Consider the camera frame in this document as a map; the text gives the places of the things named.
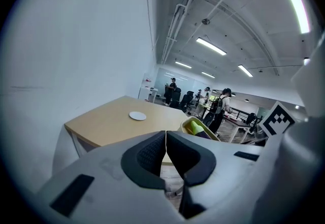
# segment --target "black pants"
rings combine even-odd
[[[171,102],[172,95],[166,95],[166,103],[169,105]]]
[[[217,130],[219,129],[221,122],[223,119],[223,113],[219,113],[215,116],[214,120],[211,122],[209,125],[209,129],[211,130],[212,133],[216,133]]]

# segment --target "wooden table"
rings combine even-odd
[[[242,140],[240,141],[240,144],[241,144],[241,143],[244,141],[244,139],[245,139],[245,137],[246,137],[246,135],[247,135],[247,133],[248,133],[248,131],[249,131],[249,129],[250,129],[250,126],[247,125],[247,124],[245,124],[245,123],[243,123],[243,122],[241,122],[241,121],[238,121],[238,120],[232,119],[232,118],[230,118],[230,117],[223,116],[223,118],[224,118],[228,123],[232,124],[232,125],[235,127],[234,131],[232,132],[232,134],[231,134],[231,136],[230,136],[230,139],[229,139],[228,143],[231,143],[231,142],[233,141],[233,139],[234,139],[234,137],[235,137],[235,135],[236,135],[238,129],[245,129],[245,130],[246,130],[244,136],[242,137]]]
[[[142,112],[147,118],[134,120],[128,115],[132,111]],[[186,118],[181,110],[123,96],[70,120],[64,126],[71,132],[81,156],[84,151],[77,138],[100,147],[150,132],[177,131]],[[163,162],[170,162],[165,157]]]

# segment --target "ceiling light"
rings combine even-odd
[[[248,70],[246,70],[246,68],[244,67],[244,66],[242,66],[242,65],[238,65],[238,67],[244,72],[244,73],[246,73],[249,77],[253,77],[253,75],[251,75],[251,73],[248,71]]]
[[[302,0],[291,0],[291,2],[294,5],[296,11],[301,33],[305,34],[310,32],[307,14]]]
[[[209,76],[209,77],[211,77],[211,78],[215,78],[215,77],[213,77],[212,75],[207,74],[207,73],[205,73],[205,72],[202,72],[202,74],[207,75],[207,76]]]
[[[182,65],[182,66],[184,66],[184,67],[187,67],[187,68],[192,69],[191,66],[189,66],[189,65],[185,65],[185,64],[182,64],[182,63],[180,63],[180,62],[178,62],[178,61],[176,61],[175,63],[176,63],[176,64],[179,64],[179,65]]]
[[[310,62],[310,58],[304,58],[304,65],[307,65]]]
[[[219,53],[221,55],[226,55],[226,53],[224,51],[220,50],[218,47],[212,45],[211,43],[203,40],[202,38],[198,38],[197,42],[209,47],[210,49],[216,51],[217,53]]]

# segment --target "black rubber pad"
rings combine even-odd
[[[160,168],[166,153],[165,131],[140,142],[122,156],[121,167],[135,184],[143,188],[166,189]]]
[[[80,174],[50,205],[51,208],[69,217],[94,179],[92,176]]]
[[[184,186],[179,213],[181,213],[184,218],[192,218],[203,211],[205,211],[205,208],[201,204],[193,203],[188,187]]]
[[[245,152],[240,152],[240,151],[236,152],[234,155],[241,157],[241,158],[248,159],[248,160],[252,160],[252,161],[257,161],[257,159],[259,158],[259,155],[257,155],[257,154],[245,153]]]
[[[167,131],[167,154],[189,187],[204,183],[216,166],[210,150],[171,131]]]

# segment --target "pipe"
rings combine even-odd
[[[173,15],[173,19],[172,19],[172,22],[171,22],[171,26],[169,26],[168,34],[167,34],[167,37],[166,37],[165,46],[164,46],[164,50],[162,52],[161,61],[164,60],[164,56],[165,56],[165,53],[166,53],[166,50],[167,50],[167,47],[168,47],[168,44],[169,44],[169,39],[171,38],[170,37],[170,34],[173,33],[175,24],[176,24],[176,22],[178,20],[179,14],[180,14],[180,12],[179,12],[179,8],[180,7],[184,7],[185,8],[185,5],[182,5],[182,4],[177,4],[176,5],[175,12],[174,12],[174,15]]]
[[[283,65],[283,66],[266,66],[266,67],[256,67],[256,68],[247,68],[248,70],[254,69],[273,69],[273,68],[287,68],[287,67],[302,67],[302,64],[299,65]]]
[[[152,50],[151,50],[151,52],[153,52],[153,61],[155,62],[155,63],[157,63],[157,55],[156,55],[156,51],[154,50],[155,49],[155,47],[156,47],[156,44],[157,44],[157,42],[158,42],[158,40],[159,40],[159,36],[160,35],[158,35],[158,37],[157,37],[157,40],[156,40],[156,42],[154,43],[154,46],[152,47]]]
[[[163,61],[162,64],[165,64],[165,62],[166,62],[166,60],[167,60],[167,58],[168,58],[168,55],[169,55],[169,53],[170,53],[170,51],[171,51],[171,49],[172,49],[172,47],[173,47],[173,45],[174,45],[174,43],[175,43],[175,41],[176,41],[176,38],[177,38],[177,36],[178,36],[178,33],[179,33],[179,31],[180,31],[180,29],[181,29],[181,27],[182,27],[182,24],[183,24],[183,22],[184,22],[184,20],[185,20],[185,17],[186,17],[187,12],[188,12],[188,8],[189,8],[189,6],[192,4],[192,2],[193,2],[193,0],[188,0],[188,1],[187,1],[186,7],[185,7],[185,9],[184,9],[184,13],[183,13],[183,15],[182,15],[182,17],[181,17],[181,19],[180,19],[180,21],[179,21],[179,23],[178,23],[177,28],[176,28],[175,35],[174,35],[174,40],[172,41],[172,43],[171,43],[171,45],[170,45],[170,47],[169,47],[169,49],[168,49],[168,51],[167,51],[167,54],[166,54],[165,59],[164,59],[164,61]]]
[[[220,6],[220,4],[223,2],[224,0],[219,0],[219,2],[214,6],[214,8],[210,11],[210,13],[206,16],[207,19],[210,19],[210,15],[218,8],[218,6]],[[192,37],[196,34],[196,32],[200,29],[200,27],[202,26],[202,23],[200,23],[200,25],[198,26],[198,28],[196,28],[196,30],[193,32],[193,34],[191,35],[190,38],[188,38],[187,42],[184,44],[183,48],[181,49],[184,50],[185,46],[188,44],[188,42],[192,39]]]

